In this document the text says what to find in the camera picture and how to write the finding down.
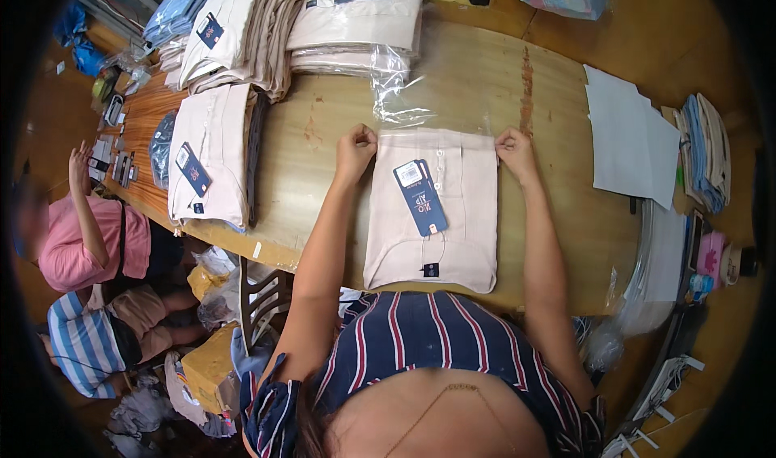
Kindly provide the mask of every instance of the floor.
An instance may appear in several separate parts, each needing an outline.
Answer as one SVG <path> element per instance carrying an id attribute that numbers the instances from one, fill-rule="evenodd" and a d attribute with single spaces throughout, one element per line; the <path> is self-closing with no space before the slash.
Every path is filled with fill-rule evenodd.
<path id="1" fill-rule="evenodd" d="M 635 82 L 656 106 L 680 107 L 688 94 L 704 93 L 728 127 L 734 174 L 732 202 L 711 220 L 730 240 L 752 243 L 753 150 L 761 135 L 735 45 L 710 0 L 615 0 L 614 9 L 596 22 L 558 17 L 519 0 L 492 0 L 488 8 L 466 0 L 434 0 L 433 5 L 444 19 L 517 36 Z M 102 27 L 95 29 L 95 42 L 104 50 L 120 44 Z M 57 76 L 55 66 L 61 60 L 66 69 Z M 53 199 L 67 193 L 67 153 L 95 136 L 98 117 L 89 108 L 91 84 L 91 78 L 75 71 L 68 51 L 55 44 L 49 48 L 32 88 L 16 168 L 29 157 L 33 173 L 45 181 Z M 44 321 L 59 295 L 34 266 L 18 261 L 17 269 L 32 320 Z M 742 279 L 709 297 L 709 318 L 692 352 L 706 368 L 692 371 L 666 405 L 677 416 L 674 424 L 652 417 L 644 425 L 661 448 L 652 450 L 640 441 L 635 449 L 642 457 L 675 456 L 702 424 L 741 354 L 761 285 L 762 278 Z M 660 331 L 629 339 L 622 361 L 601 382 L 610 432 L 633 404 L 661 341 Z"/>

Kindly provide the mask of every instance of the pink container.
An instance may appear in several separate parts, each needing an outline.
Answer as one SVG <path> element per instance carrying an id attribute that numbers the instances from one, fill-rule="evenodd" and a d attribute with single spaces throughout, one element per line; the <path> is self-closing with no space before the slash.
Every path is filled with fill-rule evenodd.
<path id="1" fill-rule="evenodd" d="M 722 264 L 723 248 L 725 247 L 725 235 L 722 232 L 713 232 L 701 237 L 701 245 L 698 249 L 698 274 L 714 278 L 714 289 L 719 287 L 719 267 Z"/>

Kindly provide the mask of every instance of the wooden table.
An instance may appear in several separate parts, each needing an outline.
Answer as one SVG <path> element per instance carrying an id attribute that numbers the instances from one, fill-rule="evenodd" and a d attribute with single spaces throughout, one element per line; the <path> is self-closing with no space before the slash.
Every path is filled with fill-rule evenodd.
<path id="1" fill-rule="evenodd" d="M 418 93 L 438 123 L 473 125 L 486 116 L 498 135 L 508 124 L 533 133 L 538 167 L 546 183 L 569 275 L 569 310 L 604 314 L 612 267 L 622 289 L 633 270 L 639 217 L 628 198 L 594 190 L 593 140 L 587 119 L 586 77 L 581 64 L 514 37 L 454 23 L 439 23 L 424 37 L 421 68 L 433 78 Z M 171 228 L 167 192 L 154 186 L 148 143 L 164 114 L 185 93 L 171 93 L 164 73 L 127 96 L 125 150 L 135 151 L 138 181 L 124 190 L 105 184 L 151 219 Z M 193 220 L 183 230 L 210 244 L 293 272 L 315 223 L 335 170 L 336 140 L 355 123 L 375 128 L 373 96 L 363 78 L 296 75 L 286 99 L 269 110 L 257 171 L 257 225 L 245 234 L 216 220 Z M 106 133 L 118 134 L 110 128 Z M 360 184 L 348 233 L 344 286 L 363 288 L 369 224 L 369 172 Z M 476 294 L 489 304 L 521 309 L 525 207 L 519 185 L 499 170 L 498 282 L 492 293 Z M 386 289 L 439 288 L 431 283 L 397 283 Z"/>

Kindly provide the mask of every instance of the woman's right hand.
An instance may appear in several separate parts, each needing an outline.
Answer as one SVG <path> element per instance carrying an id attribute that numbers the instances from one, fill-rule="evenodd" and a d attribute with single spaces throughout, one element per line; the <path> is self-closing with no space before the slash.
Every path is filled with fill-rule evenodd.
<path id="1" fill-rule="evenodd" d="M 70 152 L 67 177 L 73 195 L 88 195 L 91 192 L 92 185 L 89 181 L 89 159 L 91 157 L 92 149 L 86 145 L 86 140 L 81 142 L 80 149 L 73 148 L 73 151 Z"/>
<path id="2" fill-rule="evenodd" d="M 366 165 L 377 153 L 377 135 L 372 128 L 359 123 L 337 142 L 335 181 L 348 186 L 358 183 Z"/>
<path id="3" fill-rule="evenodd" d="M 531 138 L 515 127 L 507 127 L 496 138 L 496 154 L 517 177 L 520 185 L 538 181 Z"/>

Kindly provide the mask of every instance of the striped top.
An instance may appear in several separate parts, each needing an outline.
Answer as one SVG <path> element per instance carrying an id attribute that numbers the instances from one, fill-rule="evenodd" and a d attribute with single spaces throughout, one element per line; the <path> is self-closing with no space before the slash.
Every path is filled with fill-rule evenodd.
<path id="1" fill-rule="evenodd" d="M 53 355 L 73 387 L 86 397 L 115 397 L 113 386 L 104 381 L 126 366 L 107 311 L 84 312 L 71 291 L 51 305 L 48 324 Z"/>
<path id="2" fill-rule="evenodd" d="M 297 380 L 272 382 L 275 369 L 243 375 L 240 410 L 247 441 L 261 457 L 293 456 Z M 581 412 L 567 388 L 514 325 L 467 298 L 436 293 L 383 292 L 345 311 L 328 361 L 314 378 L 316 409 L 337 410 L 355 393 L 392 375 L 422 367 L 492 374 L 509 385 L 544 429 L 553 456 L 599 456 L 605 403 Z"/>

